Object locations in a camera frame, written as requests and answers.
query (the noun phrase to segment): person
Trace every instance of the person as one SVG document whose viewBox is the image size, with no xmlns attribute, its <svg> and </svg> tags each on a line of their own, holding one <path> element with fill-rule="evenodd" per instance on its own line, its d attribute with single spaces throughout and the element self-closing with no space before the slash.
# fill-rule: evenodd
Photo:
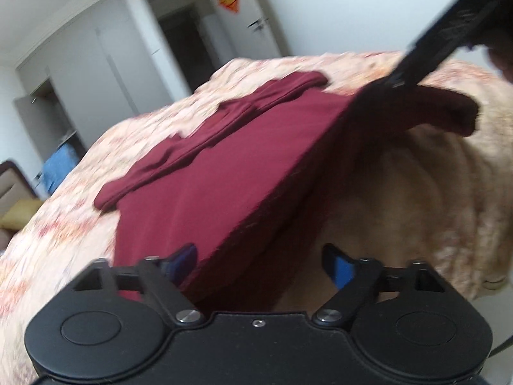
<svg viewBox="0 0 513 385">
<path fill-rule="evenodd" d="M 477 42 L 488 47 L 490 62 L 513 83 L 513 40 L 503 30 L 491 30 Z"/>
</svg>

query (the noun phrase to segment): gray wardrobe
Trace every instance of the gray wardrobe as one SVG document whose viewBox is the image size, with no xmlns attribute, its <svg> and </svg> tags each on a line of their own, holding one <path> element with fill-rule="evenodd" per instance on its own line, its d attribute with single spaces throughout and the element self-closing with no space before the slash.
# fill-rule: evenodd
<svg viewBox="0 0 513 385">
<path fill-rule="evenodd" d="M 28 94 L 50 81 L 86 148 L 114 124 L 172 102 L 124 0 L 89 7 L 17 70 Z M 24 123 L 37 144 L 38 124 Z"/>
</svg>

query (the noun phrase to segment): dark doorway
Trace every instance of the dark doorway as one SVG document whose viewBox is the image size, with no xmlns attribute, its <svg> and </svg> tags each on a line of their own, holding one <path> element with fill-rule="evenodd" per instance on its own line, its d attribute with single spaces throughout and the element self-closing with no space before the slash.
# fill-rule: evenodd
<svg viewBox="0 0 513 385">
<path fill-rule="evenodd" d="M 198 15 L 193 7 L 159 20 L 191 91 L 196 91 L 200 85 L 206 83 L 216 70 L 199 33 L 198 22 Z"/>
</svg>

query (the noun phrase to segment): white floor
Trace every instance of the white floor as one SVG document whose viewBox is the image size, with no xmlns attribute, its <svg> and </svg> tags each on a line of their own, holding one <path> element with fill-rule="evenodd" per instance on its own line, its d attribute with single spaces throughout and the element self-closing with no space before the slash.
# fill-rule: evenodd
<svg viewBox="0 0 513 385">
<path fill-rule="evenodd" d="M 474 306 L 492 328 L 493 347 L 513 335 L 513 287 L 511 285 L 507 285 L 496 295 L 478 298 Z M 513 385 L 513 347 L 486 361 L 482 375 L 491 385 Z"/>
</svg>

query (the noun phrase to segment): maroon garment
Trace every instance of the maroon garment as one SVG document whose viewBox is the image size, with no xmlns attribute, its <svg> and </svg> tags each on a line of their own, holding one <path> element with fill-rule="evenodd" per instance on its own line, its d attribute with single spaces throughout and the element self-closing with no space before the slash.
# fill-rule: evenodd
<svg viewBox="0 0 513 385">
<path fill-rule="evenodd" d="M 353 97 L 323 92 L 326 83 L 295 72 L 223 102 L 193 135 L 165 139 L 107 183 L 94 204 L 121 212 L 114 263 L 192 242 L 199 265 L 185 285 L 189 299 L 204 309 L 268 309 L 363 144 L 420 123 L 474 129 L 476 104 L 460 94 L 419 87 L 355 111 Z"/>
</svg>

